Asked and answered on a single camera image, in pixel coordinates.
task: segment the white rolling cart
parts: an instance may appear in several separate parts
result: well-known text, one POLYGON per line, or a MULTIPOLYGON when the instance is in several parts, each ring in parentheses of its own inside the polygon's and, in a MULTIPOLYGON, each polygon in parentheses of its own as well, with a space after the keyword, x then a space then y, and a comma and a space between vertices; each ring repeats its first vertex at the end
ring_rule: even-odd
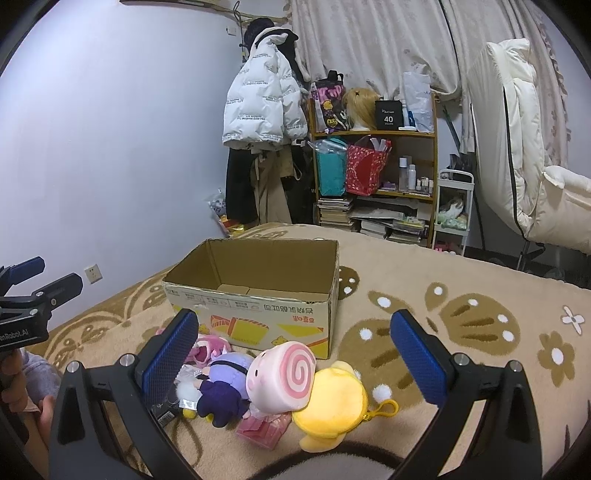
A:
POLYGON ((451 170, 450 168, 445 168, 444 170, 439 172, 439 179, 437 181, 437 209, 436 211, 436 218, 435 218, 435 226, 433 232, 433 243, 431 248, 434 249, 437 241, 437 234, 439 232, 449 233, 451 235, 457 235, 462 238, 460 244, 462 246, 462 256, 466 250, 466 240, 468 238, 468 234, 470 233, 470 221, 472 220, 472 200, 474 196, 474 175, 471 173, 460 171, 460 170, 451 170), (451 178, 461 178, 465 181, 458 181, 458 180, 451 180, 451 178), (464 195, 464 212, 468 215, 468 220, 466 224, 466 230, 460 230, 455 228, 447 228, 442 226, 439 223, 439 208, 441 202, 441 189, 454 189, 466 192, 464 195))

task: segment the wooden bookshelf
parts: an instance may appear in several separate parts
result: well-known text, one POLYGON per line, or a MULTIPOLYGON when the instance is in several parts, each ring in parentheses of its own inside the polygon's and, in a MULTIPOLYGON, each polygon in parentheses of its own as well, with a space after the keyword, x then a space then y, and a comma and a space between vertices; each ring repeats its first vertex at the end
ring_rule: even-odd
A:
MULTIPOLYGON (((416 194, 413 192, 394 192, 391 190, 378 190, 375 195, 372 197, 397 197, 397 198, 406 198, 412 200, 419 200, 420 202, 426 202, 431 204, 431 219, 430 219, 430 227, 429 227, 429 238, 427 240, 427 248, 431 248, 433 243, 433 232, 435 231, 435 220, 437 217, 437 202, 435 201, 435 195, 437 192, 437 179, 439 177, 439 167, 438 167, 438 158, 437 158, 437 117, 436 117, 436 104, 435 104, 435 95, 433 95, 433 116, 434 116, 434 126, 435 132, 432 134, 425 134, 421 132, 409 132, 409 131, 400 131, 400 130, 392 130, 392 131, 345 131, 345 132, 335 132, 334 134, 326 134, 323 132, 316 132, 316 110, 314 108, 313 101, 310 100, 308 104, 308 113, 309 113, 309 130, 310 130, 310 137, 312 141, 319 140, 321 138, 327 137, 343 137, 343 139, 347 142, 353 143, 358 139, 366 136, 366 135, 374 135, 377 137, 385 137, 392 140, 392 152, 394 155, 410 155, 411 152, 407 151, 410 148, 409 142, 415 143, 419 148, 420 151, 428 151, 429 156, 431 158, 420 158, 413 155, 413 163, 417 165, 417 178, 420 176, 428 176, 430 180, 433 180, 433 196, 426 196, 422 194, 416 194), (398 150, 398 147, 401 147, 404 153, 401 153, 398 150), (428 172, 428 174, 419 175, 419 171, 422 173, 428 172)), ((398 157, 392 156, 388 160, 389 163, 395 161, 398 157)), ((314 160, 314 189, 316 191, 316 201, 321 197, 320 190, 319 190, 319 181, 318 181, 318 163, 316 160, 316 153, 313 152, 313 160, 314 160)), ((316 218, 316 223, 320 224, 320 213, 318 213, 316 218)))

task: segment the white puffer jacket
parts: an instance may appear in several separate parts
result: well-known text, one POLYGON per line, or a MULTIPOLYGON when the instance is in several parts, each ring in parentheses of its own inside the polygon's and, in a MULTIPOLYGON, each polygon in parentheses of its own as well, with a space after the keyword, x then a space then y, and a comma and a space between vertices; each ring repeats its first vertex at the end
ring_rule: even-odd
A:
POLYGON ((223 144, 236 150, 280 150, 305 138, 301 91, 285 56, 277 50, 287 34, 255 39, 248 61, 232 82, 223 119, 223 144))

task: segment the curtain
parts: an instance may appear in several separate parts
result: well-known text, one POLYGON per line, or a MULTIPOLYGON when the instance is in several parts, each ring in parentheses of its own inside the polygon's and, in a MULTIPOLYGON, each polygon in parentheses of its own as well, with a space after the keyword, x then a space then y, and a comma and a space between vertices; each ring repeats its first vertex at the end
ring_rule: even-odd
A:
POLYGON ((291 0, 290 20, 313 80, 338 70, 346 87, 402 99, 402 76, 415 70, 443 100, 460 95, 439 0, 291 0))
POLYGON ((550 162, 566 166, 568 139, 562 75, 553 59, 551 44, 531 0, 441 0, 457 51, 462 84, 462 150, 474 151, 474 129, 467 91, 467 73, 486 42, 527 38, 530 62, 538 76, 542 136, 550 162))

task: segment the blonde wig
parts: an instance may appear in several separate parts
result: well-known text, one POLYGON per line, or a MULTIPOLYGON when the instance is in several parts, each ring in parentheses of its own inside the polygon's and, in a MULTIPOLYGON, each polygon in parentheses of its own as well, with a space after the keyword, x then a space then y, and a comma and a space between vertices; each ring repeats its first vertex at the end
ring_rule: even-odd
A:
POLYGON ((379 95, 367 88, 353 88, 345 93, 344 103, 352 130, 376 130, 375 102, 379 95))

